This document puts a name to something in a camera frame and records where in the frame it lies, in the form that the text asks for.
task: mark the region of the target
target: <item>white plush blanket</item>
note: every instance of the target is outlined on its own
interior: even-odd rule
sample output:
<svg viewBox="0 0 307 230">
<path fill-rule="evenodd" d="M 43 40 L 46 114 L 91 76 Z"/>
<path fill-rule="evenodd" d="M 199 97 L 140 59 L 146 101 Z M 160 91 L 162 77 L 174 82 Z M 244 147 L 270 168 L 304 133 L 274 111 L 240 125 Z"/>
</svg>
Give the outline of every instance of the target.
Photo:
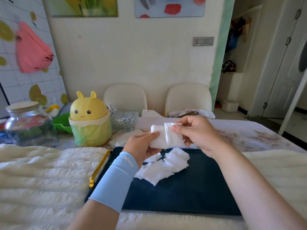
<svg viewBox="0 0 307 230">
<path fill-rule="evenodd" d="M 65 229 L 83 206 L 106 149 L 0 145 L 0 229 Z M 307 155 L 287 150 L 245 155 L 307 218 Z M 117 229 L 247 229 L 242 218 L 121 213 Z"/>
</svg>

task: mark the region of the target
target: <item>chair backrest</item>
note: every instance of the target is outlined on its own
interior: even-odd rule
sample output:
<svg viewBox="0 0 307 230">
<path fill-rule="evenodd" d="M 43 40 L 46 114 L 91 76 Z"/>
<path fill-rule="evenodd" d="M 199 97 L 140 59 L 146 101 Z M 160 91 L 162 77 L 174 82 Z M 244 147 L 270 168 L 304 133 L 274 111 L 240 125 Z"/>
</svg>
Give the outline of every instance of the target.
<svg viewBox="0 0 307 230">
<path fill-rule="evenodd" d="M 165 116 L 171 111 L 203 109 L 212 111 L 212 100 L 209 89 L 198 83 L 181 83 L 169 89 L 165 103 Z"/>
<path fill-rule="evenodd" d="M 111 103 L 117 111 L 147 110 L 147 100 L 144 89 L 137 84 L 118 83 L 110 85 L 104 95 L 103 101 L 106 105 Z"/>
</svg>

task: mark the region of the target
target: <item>blue arm sleeve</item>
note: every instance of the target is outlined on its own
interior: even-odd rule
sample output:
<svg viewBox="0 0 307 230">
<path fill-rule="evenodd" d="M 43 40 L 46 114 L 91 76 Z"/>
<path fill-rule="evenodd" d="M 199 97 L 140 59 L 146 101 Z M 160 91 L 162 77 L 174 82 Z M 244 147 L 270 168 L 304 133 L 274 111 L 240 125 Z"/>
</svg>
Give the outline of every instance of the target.
<svg viewBox="0 0 307 230">
<path fill-rule="evenodd" d="M 103 175 L 90 199 L 121 212 L 130 184 L 139 167 L 128 152 L 121 152 Z"/>
</svg>

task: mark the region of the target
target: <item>person's left hand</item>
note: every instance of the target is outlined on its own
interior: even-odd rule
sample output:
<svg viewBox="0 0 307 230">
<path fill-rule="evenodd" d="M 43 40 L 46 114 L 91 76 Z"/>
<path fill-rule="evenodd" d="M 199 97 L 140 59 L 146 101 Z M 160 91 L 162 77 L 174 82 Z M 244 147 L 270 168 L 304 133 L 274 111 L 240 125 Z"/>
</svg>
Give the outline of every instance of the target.
<svg viewBox="0 0 307 230">
<path fill-rule="evenodd" d="M 159 135 L 160 132 L 146 132 L 141 135 L 134 135 L 129 138 L 122 151 L 130 153 L 136 160 L 138 167 L 141 168 L 144 160 L 161 152 L 162 149 L 149 147 L 149 144 L 154 139 L 157 139 Z"/>
</svg>

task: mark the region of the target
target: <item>yellow bunny ear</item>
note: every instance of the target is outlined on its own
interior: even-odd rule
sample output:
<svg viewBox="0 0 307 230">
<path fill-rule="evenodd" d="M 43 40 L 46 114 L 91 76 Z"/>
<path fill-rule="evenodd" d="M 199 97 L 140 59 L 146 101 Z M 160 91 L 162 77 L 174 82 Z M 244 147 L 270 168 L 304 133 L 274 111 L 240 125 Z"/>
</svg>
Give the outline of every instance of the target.
<svg viewBox="0 0 307 230">
<path fill-rule="evenodd" d="M 81 93 L 80 91 L 77 92 L 77 96 L 78 96 L 78 98 L 84 97 L 83 93 Z"/>
<path fill-rule="evenodd" d="M 91 97 L 92 97 L 92 98 L 97 98 L 97 93 L 96 93 L 95 91 L 92 91 Z"/>
</svg>

